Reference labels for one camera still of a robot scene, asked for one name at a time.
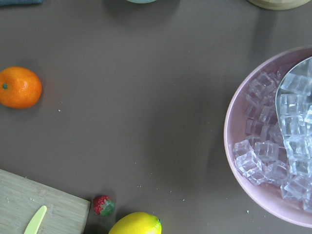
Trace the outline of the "wooden cutting board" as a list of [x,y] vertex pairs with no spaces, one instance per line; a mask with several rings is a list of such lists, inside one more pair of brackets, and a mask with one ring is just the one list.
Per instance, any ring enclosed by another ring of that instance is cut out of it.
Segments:
[[0,172],[0,232],[22,234],[36,211],[47,212],[40,234],[82,234],[90,202],[19,175]]

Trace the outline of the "wooden cup stand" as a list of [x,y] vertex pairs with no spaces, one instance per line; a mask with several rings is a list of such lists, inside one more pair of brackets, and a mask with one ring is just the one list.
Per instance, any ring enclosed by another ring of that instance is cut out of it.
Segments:
[[289,10],[302,6],[311,0],[248,0],[251,4],[268,10]]

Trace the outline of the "metal ice scoop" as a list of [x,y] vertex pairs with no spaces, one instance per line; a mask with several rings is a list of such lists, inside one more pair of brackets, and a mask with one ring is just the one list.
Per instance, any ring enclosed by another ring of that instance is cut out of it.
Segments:
[[275,96],[290,174],[312,176],[312,58],[294,65]]

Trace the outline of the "clear ice cubes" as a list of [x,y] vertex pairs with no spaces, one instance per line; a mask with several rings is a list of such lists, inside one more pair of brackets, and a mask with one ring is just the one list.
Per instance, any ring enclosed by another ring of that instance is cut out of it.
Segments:
[[289,70],[282,66],[276,73],[263,72],[250,82],[245,94],[246,137],[235,143],[233,154],[236,169],[250,183],[279,187],[283,199],[302,202],[303,209],[310,212],[312,176],[290,174],[276,113],[276,92]]

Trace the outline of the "green bowl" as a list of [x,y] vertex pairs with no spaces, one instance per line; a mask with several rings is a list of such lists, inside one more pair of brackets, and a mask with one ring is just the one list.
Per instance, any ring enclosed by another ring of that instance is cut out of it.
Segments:
[[127,0],[132,3],[137,3],[137,4],[147,4],[151,2],[155,2],[156,0]]

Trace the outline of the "orange mandarin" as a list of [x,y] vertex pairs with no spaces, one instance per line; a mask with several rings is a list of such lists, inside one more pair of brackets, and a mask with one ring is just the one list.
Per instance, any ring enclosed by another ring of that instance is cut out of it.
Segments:
[[0,72],[0,103],[26,109],[34,106],[42,94],[39,77],[29,69],[12,66]]

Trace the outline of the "pink bowl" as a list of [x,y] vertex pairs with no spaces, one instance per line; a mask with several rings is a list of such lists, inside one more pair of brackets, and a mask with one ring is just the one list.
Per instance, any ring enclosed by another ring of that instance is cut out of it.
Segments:
[[280,189],[273,185],[254,186],[237,171],[234,163],[233,147],[236,142],[243,140],[246,136],[245,126],[247,117],[243,112],[248,105],[245,100],[245,92],[248,90],[249,82],[261,72],[276,72],[284,64],[298,63],[311,55],[311,45],[301,46],[277,54],[256,67],[246,76],[236,90],[226,113],[223,132],[228,164],[245,193],[272,215],[289,223],[307,228],[312,227],[312,214],[303,210],[302,203],[282,199]]

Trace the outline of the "yellow plastic knife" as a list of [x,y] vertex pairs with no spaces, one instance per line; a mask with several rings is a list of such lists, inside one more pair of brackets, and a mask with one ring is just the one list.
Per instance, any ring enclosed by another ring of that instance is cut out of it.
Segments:
[[30,219],[24,234],[37,234],[46,212],[47,207],[45,205],[41,206]]

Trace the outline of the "grey cloth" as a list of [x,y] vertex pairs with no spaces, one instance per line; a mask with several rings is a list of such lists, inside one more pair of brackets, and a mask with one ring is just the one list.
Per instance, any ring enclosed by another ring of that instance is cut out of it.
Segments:
[[43,0],[0,0],[0,6],[41,4]]

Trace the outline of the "red strawberry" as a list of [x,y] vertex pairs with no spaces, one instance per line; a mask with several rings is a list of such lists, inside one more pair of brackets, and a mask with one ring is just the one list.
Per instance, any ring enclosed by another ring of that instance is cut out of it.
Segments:
[[115,203],[108,195],[100,195],[93,199],[93,210],[99,216],[109,216],[115,210]]

